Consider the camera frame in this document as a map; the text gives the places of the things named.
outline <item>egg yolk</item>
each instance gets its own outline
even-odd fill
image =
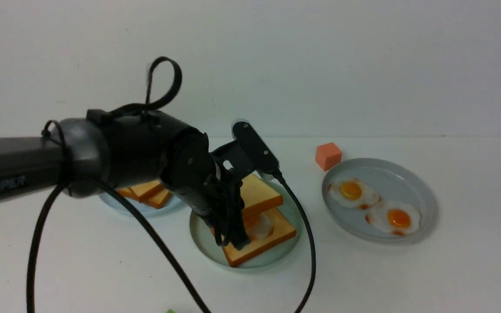
[[[389,210],[387,218],[390,225],[396,228],[409,228],[411,226],[411,217],[403,210]]]
[[[357,200],[361,197],[362,191],[361,187],[354,182],[344,182],[340,186],[340,193],[347,200]]]

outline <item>toy fried egg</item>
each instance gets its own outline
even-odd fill
[[[328,187],[328,194],[346,208],[366,210],[377,204],[380,194],[356,178],[343,177]]]
[[[419,229],[421,214],[411,204],[382,201],[368,210],[365,219],[384,233],[407,236]]]

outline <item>stacked toast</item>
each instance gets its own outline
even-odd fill
[[[163,208],[171,198],[171,192],[159,180],[123,188],[117,192],[125,198],[136,200],[156,209]]]
[[[251,242],[240,251],[232,244],[223,248],[231,267],[238,267],[297,234],[276,208],[284,203],[284,198],[257,176],[251,174],[243,179],[241,197],[245,202],[243,222]]]

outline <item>black cable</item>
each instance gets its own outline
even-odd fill
[[[169,88],[169,91],[165,93],[165,95],[154,102],[150,102],[150,93],[152,90],[152,77],[154,74],[154,70],[157,66],[162,62],[169,62],[173,66],[173,83]],[[175,98],[177,93],[179,93],[179,89],[181,89],[181,83],[183,82],[183,72],[181,71],[181,67],[177,62],[169,59],[168,57],[161,56],[155,59],[148,71],[147,77],[147,94],[146,94],[146,103],[131,103],[127,105],[123,105],[122,107],[118,107],[117,109],[110,111],[112,117],[122,117],[123,115],[131,115],[132,113],[148,110],[155,111],[165,107],[169,102]]]
[[[50,208],[59,194],[69,186],[72,180],[66,180],[51,192],[42,206],[34,235],[32,235],[32,243],[30,244],[30,254],[28,255],[28,266],[26,270],[26,311],[34,313],[34,276],[36,275],[36,260],[38,258],[38,249],[40,248],[40,240],[42,239],[42,230],[46,222]]]
[[[110,186],[106,185],[104,182],[101,180],[97,180],[95,178],[91,178],[89,176],[77,176],[74,179],[69,179],[66,180],[65,182],[59,184],[48,196],[46,202],[44,203],[42,210],[40,212],[40,216],[38,216],[38,222],[36,222],[36,228],[34,229],[34,235],[32,236],[32,244],[30,246],[30,255],[28,257],[28,268],[27,268],[27,273],[26,273],[26,310],[28,313],[35,313],[34,311],[34,281],[35,281],[35,275],[36,275],[36,261],[38,258],[38,249],[40,247],[40,240],[42,238],[42,231],[43,231],[43,226],[46,222],[48,213],[50,212],[50,208],[59,195],[67,186],[75,181],[78,180],[86,180],[89,182],[94,183],[96,186],[98,186],[100,189],[102,189],[104,192],[108,193],[110,196],[112,196],[115,200],[117,200],[121,205],[123,205],[138,221],[139,223],[143,226],[143,228],[146,230],[146,232],[151,236],[151,238],[154,240],[155,244],[160,248],[161,252],[164,254],[165,258],[169,261],[171,266],[173,266],[173,269],[175,269],[175,272],[177,275],[179,275],[179,278],[181,278],[181,281],[185,284],[185,287],[189,291],[190,295],[193,297],[194,301],[197,303],[198,307],[203,311],[203,313],[211,313],[210,309],[206,306],[200,295],[198,294],[197,290],[194,288],[193,284],[189,280],[189,277],[187,277],[187,274],[185,271],[183,271],[183,268],[181,268],[181,265],[179,265],[179,262],[175,259],[171,251],[169,251],[169,248],[165,245],[163,240],[160,238],[160,236],[156,233],[156,231],[152,228],[150,223],[147,221],[146,218],[123,196],[117,193],[113,188]]]
[[[299,303],[299,306],[295,310],[295,313],[299,313],[300,311],[302,311],[302,309],[304,308],[304,305],[307,303],[308,297],[311,295],[311,292],[312,292],[312,287],[314,287],[314,280],[316,279],[316,248],[314,247],[314,238],[312,237],[311,225],[308,222],[308,218],[304,212],[303,206],[299,202],[297,196],[295,196],[295,194],[293,193],[291,188],[288,186],[287,182],[284,179],[284,176],[282,176],[282,172],[277,170],[273,174],[273,176],[274,176],[274,178],[276,178],[280,182],[280,184],[282,184],[282,186],[284,186],[285,190],[287,190],[287,192],[291,196],[291,199],[297,205],[299,213],[301,214],[301,217],[303,218],[304,227],[307,230],[308,243],[310,244],[310,247],[311,247],[311,278],[310,278],[310,281],[308,281],[308,287],[307,287],[307,290],[304,292],[303,299],[301,300],[301,303]]]
[[[154,70],[156,67],[164,61],[168,61],[173,65],[173,70],[174,70],[174,79],[173,83],[171,85],[171,88],[169,91],[161,97],[159,100],[154,101],[153,103],[149,103],[150,101],[150,94],[151,94],[151,88],[152,88],[152,77]],[[131,103],[128,105],[123,105],[123,107],[119,107],[118,109],[115,109],[111,111],[110,113],[113,115],[113,117],[121,117],[123,115],[129,115],[131,113],[135,113],[138,111],[148,111],[148,110],[159,110],[162,107],[165,107],[172,99],[177,95],[179,92],[179,89],[181,87],[181,81],[182,81],[182,74],[181,74],[181,67],[173,60],[167,58],[167,57],[159,57],[154,62],[152,62],[152,65],[150,66],[150,69],[148,71],[148,78],[147,78],[147,95],[146,95],[146,104],[142,103]],[[63,153],[66,156],[66,143],[64,141],[64,136],[63,136],[63,131],[59,125],[58,122],[55,121],[48,121],[46,126],[44,127],[44,131],[42,131],[43,136],[49,136],[50,132],[48,130],[48,127],[50,126],[51,123],[54,123],[57,129],[59,130],[59,137],[61,140],[61,145],[63,148]],[[295,202],[297,205],[297,208],[301,214],[301,217],[303,218],[304,221],[304,226],[307,231],[308,235],[308,241],[310,243],[310,248],[311,248],[311,277],[310,281],[308,283],[308,287],[306,292],[304,293],[303,299],[301,300],[301,303],[297,307],[295,313],[300,313],[302,309],[304,308],[304,305],[308,301],[308,297],[310,297],[310,294],[312,292],[312,287],[314,287],[314,280],[316,278],[316,249],[314,247],[314,239],[312,237],[312,230],[311,226],[308,222],[308,218],[304,212],[304,209],[299,202],[297,196],[293,193],[291,188],[288,186],[287,182],[284,180],[284,177],[282,176],[282,173],[277,170],[274,173],[274,177],[284,186],[285,190],[290,194],[292,200]],[[58,184],[54,190],[51,192],[51,194],[48,196],[46,199],[46,202],[44,202],[44,205],[42,207],[42,210],[40,211],[40,215],[38,216],[38,221],[36,222],[36,227],[34,228],[34,234],[32,236],[32,244],[30,245],[30,254],[28,256],[28,267],[27,267],[27,273],[26,273],[26,310],[28,313],[35,313],[34,309],[34,283],[35,283],[35,277],[36,277],[36,261],[38,258],[38,250],[40,248],[40,241],[42,239],[42,231],[44,224],[47,220],[47,216],[50,212],[50,209],[52,207],[52,204],[56,200],[57,196],[65,190],[71,183],[78,181],[78,180],[85,180],[94,183],[96,186],[98,186],[101,190],[106,192],[107,194],[110,194],[115,200],[117,200],[121,205],[123,205],[143,226],[143,228],[146,230],[146,232],[149,234],[149,236],[154,240],[155,244],[160,248],[161,252],[164,254],[166,259],[169,261],[171,266],[173,266],[173,269],[179,275],[179,278],[181,278],[181,281],[183,281],[183,284],[185,284],[185,287],[189,291],[189,294],[193,297],[194,301],[197,303],[198,307],[203,311],[203,313],[211,313],[211,311],[208,309],[206,304],[203,302],[202,298],[198,294],[197,290],[194,288],[193,284],[189,280],[189,277],[187,277],[187,274],[183,269],[181,268],[181,265],[179,265],[179,262],[175,259],[171,251],[169,251],[169,248],[165,245],[163,240],[160,238],[160,236],[156,233],[156,231],[152,228],[152,226],[149,224],[149,222],[144,218],[144,216],[130,203],[128,202],[123,196],[117,193],[116,190],[111,188],[110,186],[106,185],[104,182],[101,180],[97,180],[95,178],[89,177],[89,176],[76,176],[73,178],[68,178],[64,182]],[[229,204],[234,205],[232,200],[232,190],[226,188],[226,198],[228,201],[228,207]],[[231,219],[231,213],[229,208],[227,208],[227,230],[229,229],[229,220]]]
[[[274,174],[274,177],[282,184],[282,186],[284,186],[285,190],[287,190],[292,200],[297,205],[301,217],[303,218],[304,226],[307,231],[308,240],[311,248],[310,281],[308,283],[307,290],[304,293],[303,299],[301,300],[301,303],[299,303],[299,306],[295,310],[295,313],[300,313],[300,311],[302,311],[302,309],[304,308],[304,305],[307,303],[308,297],[310,297],[310,294],[312,292],[312,287],[314,287],[314,279],[316,278],[316,249],[314,247],[314,239],[312,237],[311,226],[308,222],[308,218],[297,196],[295,196],[291,188],[288,186],[287,182],[284,180],[284,177],[281,175],[281,172]],[[76,178],[70,178],[64,181],[63,183],[58,184],[58,186],[56,186],[55,189],[48,196],[46,202],[42,207],[42,210],[40,211],[40,215],[38,216],[38,221],[36,222],[36,227],[34,228],[34,234],[32,236],[32,244],[30,245],[30,254],[28,256],[28,267],[26,272],[26,311],[28,313],[35,313],[34,283],[36,281],[36,261],[38,259],[38,250],[40,249],[42,231],[44,224],[47,220],[47,216],[57,196],[59,196],[59,194],[63,190],[65,190],[69,186],[69,184],[78,180],[87,180],[89,182],[94,183],[104,192],[110,194],[110,196],[112,196],[115,200],[117,200],[122,206],[124,206],[138,220],[141,226],[143,226],[143,228],[146,230],[149,236],[154,240],[155,244],[160,248],[161,252],[164,254],[165,258],[169,261],[171,266],[173,266],[173,269],[175,270],[177,275],[179,275],[179,278],[181,278],[181,281],[183,281],[183,284],[185,284],[185,287],[189,291],[189,294],[193,297],[194,301],[197,303],[201,311],[203,311],[203,313],[211,313],[210,309],[208,309],[208,307],[198,294],[197,290],[194,288],[193,284],[189,280],[189,277],[187,277],[187,274],[185,273],[185,271],[183,271],[181,265],[179,265],[179,262],[177,262],[171,251],[169,251],[169,248],[165,245],[160,236],[152,228],[147,219],[129,201],[127,201],[125,198],[123,198],[123,196],[118,194],[117,191],[115,191],[113,188],[106,185],[101,180],[97,180],[89,176],[78,176]]]

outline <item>fried egg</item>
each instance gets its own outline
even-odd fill
[[[381,200],[380,194],[356,178],[340,178],[330,184],[328,194],[347,208],[366,210]]]
[[[274,223],[264,212],[245,217],[243,223],[251,240],[268,238],[274,231]]]
[[[384,233],[407,236],[419,229],[421,213],[411,204],[382,201],[366,212],[365,219]]]

